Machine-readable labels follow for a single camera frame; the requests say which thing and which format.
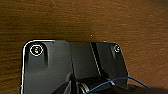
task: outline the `wooden surface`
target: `wooden surface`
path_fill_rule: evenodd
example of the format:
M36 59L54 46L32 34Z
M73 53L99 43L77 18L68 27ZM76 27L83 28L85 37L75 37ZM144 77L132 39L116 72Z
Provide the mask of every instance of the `wooden surface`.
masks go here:
M33 39L116 42L129 76L168 89L167 0L1 0L0 94L19 93Z

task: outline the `metal screw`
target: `metal screw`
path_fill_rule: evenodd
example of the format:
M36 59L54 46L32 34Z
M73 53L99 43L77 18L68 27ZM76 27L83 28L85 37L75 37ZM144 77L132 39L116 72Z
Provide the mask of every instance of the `metal screw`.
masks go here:
M114 46L114 51L117 52L117 53L120 52L120 47L118 45L115 45Z

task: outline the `black device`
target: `black device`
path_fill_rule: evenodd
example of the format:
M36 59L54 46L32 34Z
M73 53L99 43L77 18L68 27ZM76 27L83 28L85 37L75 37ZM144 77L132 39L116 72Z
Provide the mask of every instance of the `black device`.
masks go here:
M116 43L33 40L23 48L21 94L83 94L102 82L127 76ZM106 84L93 94L113 86L127 89L127 79Z

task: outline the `wire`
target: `wire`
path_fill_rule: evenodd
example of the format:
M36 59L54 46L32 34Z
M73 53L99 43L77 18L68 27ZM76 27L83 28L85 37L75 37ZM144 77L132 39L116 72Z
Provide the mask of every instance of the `wire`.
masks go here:
M137 79L135 79L135 78L132 78L132 77L120 77L120 78L112 79L112 80L109 80L109 81L104 82L104 83L102 83L102 84L99 84L99 85L97 85L96 87L92 88L91 90L89 90L88 92L83 93L83 94L88 94L88 93L92 92L93 90L95 90L95 89L97 89L97 88L99 88L99 87L101 87L101 86L103 86L103 85L105 85L105 84L108 84L108 83L113 82L113 81L115 81L115 80L121 80L121 79L131 79L131 80L134 80L134 81L136 81L137 83L141 84L141 85L144 86L144 87L151 88L151 87L149 87L148 85L146 85L146 84L140 82L139 80L137 80Z

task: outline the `wooden wall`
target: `wooden wall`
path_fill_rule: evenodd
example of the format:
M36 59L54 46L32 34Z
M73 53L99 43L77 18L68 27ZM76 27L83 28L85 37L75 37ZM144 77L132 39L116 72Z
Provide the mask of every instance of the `wooden wall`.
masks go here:
M168 89L167 0L1 0L2 94L19 93L22 48L33 39L116 42L129 76Z

